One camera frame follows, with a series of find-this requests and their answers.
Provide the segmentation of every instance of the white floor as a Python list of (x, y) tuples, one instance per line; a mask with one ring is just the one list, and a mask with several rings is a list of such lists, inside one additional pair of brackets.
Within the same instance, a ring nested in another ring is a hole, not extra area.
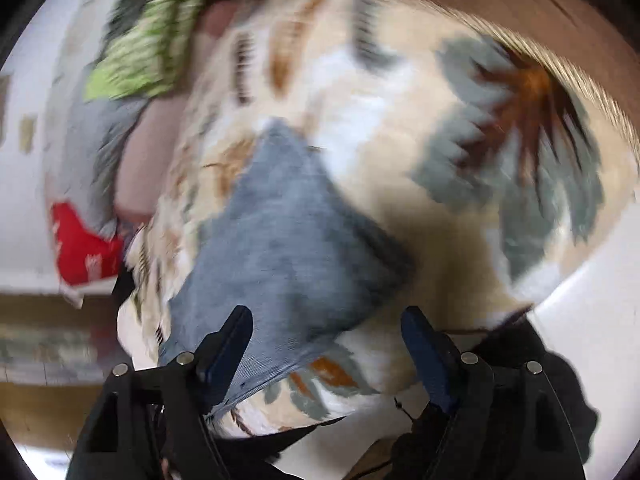
[[(11, 174), (0, 173), (0, 190), (9, 193), (9, 182), (25, 179), (30, 179), (34, 188), (23, 193), (22, 200), (11, 191), (19, 207), (24, 207), (20, 204), (25, 196), (34, 200), (42, 196), (38, 194), (41, 190), (37, 158), (37, 149), (42, 148), (42, 121), (38, 123), (34, 153), (30, 157), (17, 152), (10, 158), (5, 156), (6, 161), (1, 157), (13, 144), (17, 145), (17, 124), (23, 114), (36, 113), (42, 117), (53, 63), (79, 3), (80, 0), (48, 0), (2, 70), (2, 74), (13, 73), (14, 81), (5, 123), (7, 140), (0, 148), (0, 171), (4, 171), (3, 166), (7, 168), (5, 162), (9, 160), (12, 169)], [(27, 290), (57, 290), (57, 282), (50, 273), (51, 262), (46, 260), (49, 253), (43, 252), (49, 251), (46, 238), (40, 239), (37, 233), (38, 227), (45, 228), (37, 223), (44, 208), (34, 202), (28, 209), (16, 218), (34, 218), (35, 223), (18, 235), (32, 249), (25, 258), (36, 263), (26, 269), (40, 268), (40, 271), (35, 275), (27, 272), (3, 276), (6, 269), (0, 265), (0, 290), (3, 283), (17, 282)], [(578, 370), (588, 401), (600, 412), (591, 459), (585, 468), (589, 480), (611, 480), (640, 439), (638, 226), (640, 205), (631, 205), (598, 253), (530, 316), (547, 345)], [(401, 400), (409, 412), (418, 415), (426, 396), (416, 387), (401, 396)], [(408, 429), (408, 419), (395, 409), (393, 402), (381, 402), (368, 412), (313, 432), (287, 450), (278, 466), (306, 479), (338, 480), (373, 441)], [(21, 451), (40, 480), (62, 478), (63, 459), (59, 453), (33, 448)]]

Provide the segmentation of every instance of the silver screw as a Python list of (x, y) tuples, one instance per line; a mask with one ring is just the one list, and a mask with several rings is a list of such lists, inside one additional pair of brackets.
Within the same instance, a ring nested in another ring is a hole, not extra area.
[(193, 354), (191, 352), (182, 352), (178, 355), (176, 361), (178, 361), (179, 365), (188, 365), (193, 361)]
[(465, 365), (475, 365), (478, 362), (478, 356), (473, 352), (465, 352), (460, 356), (460, 360)]
[(124, 363), (120, 363), (119, 365), (115, 365), (113, 367), (112, 373), (113, 375), (115, 375), (116, 377), (122, 377), (124, 374), (126, 374), (129, 371), (129, 367), (124, 364)]
[(529, 361), (527, 363), (527, 370), (534, 375), (538, 375), (542, 372), (542, 365), (538, 361)]

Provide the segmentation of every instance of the lime green cloth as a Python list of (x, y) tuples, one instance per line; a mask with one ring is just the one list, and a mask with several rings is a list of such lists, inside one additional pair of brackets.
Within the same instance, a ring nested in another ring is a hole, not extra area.
[(85, 100), (169, 91), (180, 75), (203, 1), (146, 0), (135, 25), (106, 47), (87, 81)]

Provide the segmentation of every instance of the white wall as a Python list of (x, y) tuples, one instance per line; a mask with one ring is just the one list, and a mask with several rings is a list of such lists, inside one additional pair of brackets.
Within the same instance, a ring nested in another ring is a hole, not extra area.
[[(44, 110), (58, 51), (81, 0), (47, 0), (14, 46), (0, 146), (0, 292), (58, 292), (42, 190)], [(38, 117), (33, 150), (18, 150), (21, 117)], [(91, 290), (106, 291), (109, 283)]]

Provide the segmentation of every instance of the wooden floor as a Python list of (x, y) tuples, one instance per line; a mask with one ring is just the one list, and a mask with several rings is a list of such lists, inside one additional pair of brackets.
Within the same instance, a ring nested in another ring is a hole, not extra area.
[[(86, 298), (77, 310), (58, 296), (0, 296), (0, 325), (16, 328), (113, 330), (116, 313), (111, 298)], [(16, 444), (72, 450), (100, 390), (0, 382), (0, 418)]]

